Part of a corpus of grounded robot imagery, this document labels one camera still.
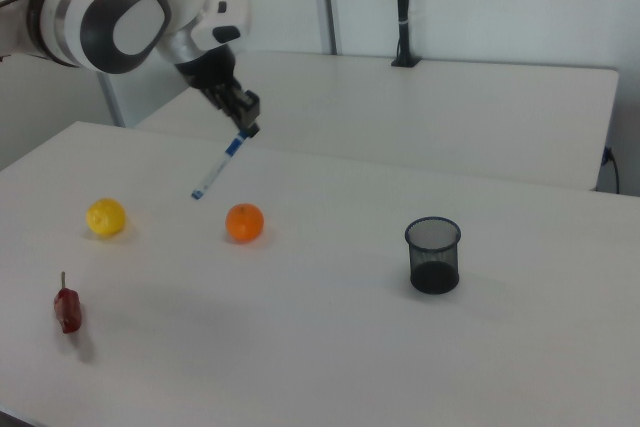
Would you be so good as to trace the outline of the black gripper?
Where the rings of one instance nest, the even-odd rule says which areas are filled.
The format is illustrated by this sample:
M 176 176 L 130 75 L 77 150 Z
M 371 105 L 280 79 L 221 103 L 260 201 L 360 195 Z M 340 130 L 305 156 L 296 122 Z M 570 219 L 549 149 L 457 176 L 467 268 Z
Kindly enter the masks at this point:
M 221 46 L 175 67 L 191 88 L 200 91 L 218 110 L 231 115 L 239 130 L 253 138 L 260 130 L 260 99 L 250 90 L 238 89 L 235 65 L 231 48 Z

